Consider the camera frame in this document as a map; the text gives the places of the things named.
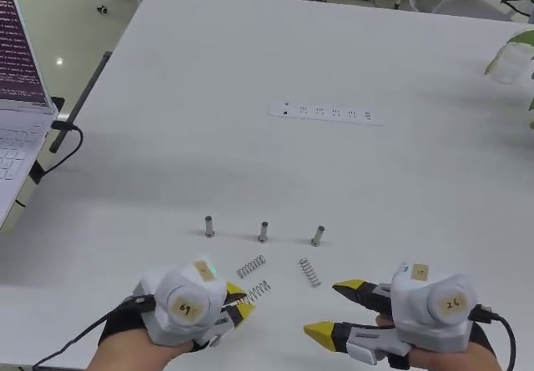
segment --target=power outlet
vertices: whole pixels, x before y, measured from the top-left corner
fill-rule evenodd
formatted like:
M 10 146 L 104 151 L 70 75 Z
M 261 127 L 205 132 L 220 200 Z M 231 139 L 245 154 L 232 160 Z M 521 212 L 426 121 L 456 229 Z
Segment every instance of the power outlet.
M 357 123 L 364 125 L 384 125 L 376 114 L 369 110 L 354 108 L 333 108 L 326 106 L 308 107 L 290 102 L 273 103 L 269 107 L 269 115 L 283 118 L 314 119 L 338 123 Z

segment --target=laptop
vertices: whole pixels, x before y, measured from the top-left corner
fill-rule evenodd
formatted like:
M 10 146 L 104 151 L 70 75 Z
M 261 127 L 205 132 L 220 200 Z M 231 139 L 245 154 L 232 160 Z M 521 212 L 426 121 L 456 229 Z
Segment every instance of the laptop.
M 17 0 L 0 0 L 0 227 L 57 116 Z

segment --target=metal cylinder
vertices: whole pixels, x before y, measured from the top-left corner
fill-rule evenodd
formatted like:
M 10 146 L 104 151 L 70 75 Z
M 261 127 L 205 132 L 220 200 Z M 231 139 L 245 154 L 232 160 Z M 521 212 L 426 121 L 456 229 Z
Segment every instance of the metal cylinder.
M 207 215 L 206 218 L 204 218 L 204 221 L 206 222 L 206 230 L 204 234 L 206 235 L 206 238 L 212 238 L 215 235 L 215 231 L 211 215 Z
M 261 223 L 261 229 L 259 230 L 259 236 L 258 240 L 261 243 L 267 242 L 267 227 L 269 227 L 269 223 L 264 221 Z
M 325 232 L 325 227 L 320 225 L 317 227 L 317 231 L 315 232 L 315 236 L 313 239 L 311 239 L 312 246 L 319 246 L 320 245 L 320 239 L 323 237 L 323 233 Z

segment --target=cable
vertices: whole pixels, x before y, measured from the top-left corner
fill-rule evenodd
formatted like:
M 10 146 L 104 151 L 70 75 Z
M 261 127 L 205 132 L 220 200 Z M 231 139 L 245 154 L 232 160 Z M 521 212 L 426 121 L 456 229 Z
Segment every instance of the cable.
M 87 335 L 93 329 L 97 328 L 101 323 L 105 323 L 108 320 L 108 318 L 111 317 L 114 313 L 120 310 L 124 310 L 126 308 L 137 308 L 140 313 L 147 313 L 148 311 L 154 310 L 155 305 L 156 305 L 156 302 L 152 294 L 147 294 L 144 296 L 133 296 L 132 298 L 129 298 L 128 300 L 122 302 L 119 306 L 117 306 L 110 312 L 106 313 L 103 317 L 100 317 L 94 323 L 89 325 L 78 336 L 76 336 L 74 339 L 69 340 L 67 344 L 65 344 L 57 352 L 54 352 L 50 354 L 49 356 L 37 361 L 32 366 L 32 370 L 37 371 L 39 366 L 42 365 L 43 363 L 46 363 L 48 360 L 51 360 L 52 358 L 55 358 L 65 353 L 67 349 L 70 348 L 73 344 L 79 342 L 85 335 Z
M 534 0 L 501 0 L 501 4 L 506 4 L 509 8 L 514 10 L 516 13 L 524 15 L 525 17 L 530 17 L 531 16 L 531 14 L 527 14 L 524 11 L 521 11 L 520 9 L 516 8 L 516 6 L 511 4 L 510 2 L 531 2 L 531 3 L 534 3 Z
M 510 338 L 510 360 L 508 361 L 508 368 L 506 371 L 512 371 L 516 366 L 516 335 L 514 335 L 514 331 L 511 330 L 511 326 L 508 321 L 506 321 L 499 314 L 495 314 L 494 319 L 502 323 L 502 326 L 508 332 L 508 338 Z
M 510 339 L 510 359 L 508 361 L 508 367 L 506 368 L 506 371 L 512 371 L 516 366 L 517 347 L 516 335 L 514 335 L 514 332 L 512 331 L 508 321 L 506 321 L 504 317 L 501 317 L 499 314 L 493 313 L 491 308 L 484 307 L 480 304 L 477 304 L 472 309 L 471 313 L 469 314 L 469 319 L 477 323 L 491 323 L 492 321 L 498 321 L 502 323 L 502 326 L 505 328 L 506 332 L 508 333 L 508 338 Z
M 69 153 L 67 156 L 65 156 L 65 158 L 63 160 L 61 160 L 59 163 L 57 163 L 56 165 L 54 165 L 50 169 L 46 170 L 42 177 L 44 177 L 45 175 L 51 173 L 54 169 L 59 167 L 61 164 L 65 163 L 69 158 L 71 158 L 74 154 L 76 154 L 76 152 L 82 147 L 82 144 L 83 144 L 83 131 L 82 131 L 82 129 L 80 129 L 76 125 L 74 125 L 73 123 L 66 123 L 64 121 L 54 121 L 52 123 L 52 129 L 55 129 L 57 131 L 76 131 L 80 135 L 80 140 L 78 142 L 78 146 L 76 146 L 76 148 L 71 153 Z

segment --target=metal spring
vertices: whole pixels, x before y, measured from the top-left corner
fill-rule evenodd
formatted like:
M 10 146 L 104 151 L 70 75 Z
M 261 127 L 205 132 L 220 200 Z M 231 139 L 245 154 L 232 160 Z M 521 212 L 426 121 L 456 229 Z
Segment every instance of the metal spring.
M 310 281 L 310 285 L 314 288 L 317 288 L 320 285 L 320 280 L 315 273 L 314 268 L 312 267 L 310 261 L 307 258 L 302 258 L 299 261 L 299 265 L 302 268 L 302 272 Z
M 238 300 L 236 303 L 237 304 L 243 304 L 243 303 L 252 304 L 269 291 L 270 291 L 270 286 L 267 283 L 267 281 L 264 280 L 264 282 L 258 283 L 256 286 L 254 286 L 247 293 L 245 298 Z
M 261 267 L 267 263 L 264 256 L 258 256 L 254 260 L 249 261 L 243 267 L 239 268 L 236 273 L 240 278 L 246 277 L 248 274 L 254 272 L 258 267 Z

